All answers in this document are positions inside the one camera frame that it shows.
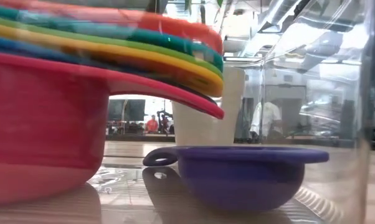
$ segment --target person in red shirt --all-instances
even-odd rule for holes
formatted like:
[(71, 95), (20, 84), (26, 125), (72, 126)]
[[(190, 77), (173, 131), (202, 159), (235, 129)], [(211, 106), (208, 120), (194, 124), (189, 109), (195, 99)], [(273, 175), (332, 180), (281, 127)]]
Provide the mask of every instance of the person in red shirt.
[(156, 121), (155, 115), (151, 115), (151, 120), (146, 123), (146, 131), (148, 133), (157, 133), (158, 132), (158, 123)]

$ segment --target handle hole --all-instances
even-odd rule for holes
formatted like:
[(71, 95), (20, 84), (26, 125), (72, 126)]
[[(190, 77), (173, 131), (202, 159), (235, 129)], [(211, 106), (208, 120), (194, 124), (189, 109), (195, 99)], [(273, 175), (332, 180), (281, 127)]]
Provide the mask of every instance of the handle hole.
[(164, 174), (164, 173), (162, 173), (162, 172), (157, 172), (157, 173), (154, 174), (154, 176), (155, 176), (157, 179), (160, 179), (160, 180), (167, 178), (167, 174)]

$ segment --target person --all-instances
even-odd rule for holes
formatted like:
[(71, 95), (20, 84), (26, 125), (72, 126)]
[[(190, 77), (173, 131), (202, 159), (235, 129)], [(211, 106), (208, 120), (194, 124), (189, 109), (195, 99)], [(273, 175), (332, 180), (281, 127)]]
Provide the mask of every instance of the person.
[[(263, 115), (262, 115), (262, 137), (265, 139), (276, 139), (283, 137), (282, 130), (282, 114), (280, 112), (278, 100), (273, 100), (272, 102), (266, 102), (263, 105)], [(250, 132), (252, 134), (253, 140), (259, 140), (260, 133), (260, 120), (261, 120), (261, 103), (257, 104), (255, 107), (254, 115), (251, 122)]]
[(161, 133), (168, 134), (168, 118), (165, 117), (165, 115), (161, 115)]
[(158, 129), (158, 123), (156, 121), (156, 116), (155, 115), (151, 115), (151, 120), (149, 120), (147, 123), (146, 123), (146, 130), (148, 133), (157, 133), (157, 129)]

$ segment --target person in white shirt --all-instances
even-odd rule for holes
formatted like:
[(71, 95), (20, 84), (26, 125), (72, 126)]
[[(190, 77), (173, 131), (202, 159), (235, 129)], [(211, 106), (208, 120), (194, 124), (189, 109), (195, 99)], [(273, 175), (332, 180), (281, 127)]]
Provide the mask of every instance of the person in white shirt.
[[(264, 103), (262, 111), (262, 137), (264, 138), (282, 136), (282, 114), (277, 104), (278, 100)], [(258, 103), (254, 110), (250, 128), (253, 138), (260, 134), (261, 109), (262, 105)]]

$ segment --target white cup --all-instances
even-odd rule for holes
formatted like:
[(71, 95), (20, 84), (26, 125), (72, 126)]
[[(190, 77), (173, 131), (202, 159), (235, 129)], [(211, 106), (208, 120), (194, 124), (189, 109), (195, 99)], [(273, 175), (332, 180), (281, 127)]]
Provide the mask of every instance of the white cup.
[(175, 140), (177, 146), (231, 146), (233, 145), (237, 115), (244, 91), (244, 70), (224, 67), (224, 91), (221, 108), (223, 120), (172, 102)]

